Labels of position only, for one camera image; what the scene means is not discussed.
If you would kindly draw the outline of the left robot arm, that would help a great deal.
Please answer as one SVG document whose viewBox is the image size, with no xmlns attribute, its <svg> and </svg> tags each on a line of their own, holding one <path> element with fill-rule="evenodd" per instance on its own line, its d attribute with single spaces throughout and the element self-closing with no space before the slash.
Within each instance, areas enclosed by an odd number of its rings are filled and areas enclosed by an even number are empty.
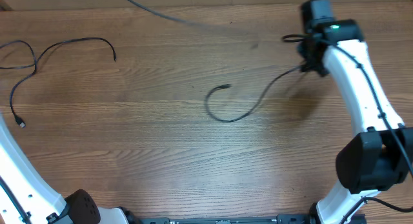
<svg viewBox="0 0 413 224">
<path fill-rule="evenodd" d="M 1 217 L 5 223 L 127 224 L 120 208 L 96 205 L 82 189 L 64 198 L 39 175 L 1 119 Z"/>
</svg>

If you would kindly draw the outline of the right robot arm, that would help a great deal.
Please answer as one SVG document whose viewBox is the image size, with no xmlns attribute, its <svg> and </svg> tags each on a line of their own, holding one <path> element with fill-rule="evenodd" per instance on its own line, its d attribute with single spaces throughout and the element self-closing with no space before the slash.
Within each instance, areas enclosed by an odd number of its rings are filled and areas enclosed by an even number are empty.
<svg viewBox="0 0 413 224">
<path fill-rule="evenodd" d="M 337 20 L 330 0 L 300 7 L 302 72 L 331 75 L 351 117 L 353 139 L 336 157 L 337 182 L 312 207 L 316 223 L 351 223 L 368 200 L 412 173 L 412 129 L 387 99 L 353 19 Z"/>
</svg>

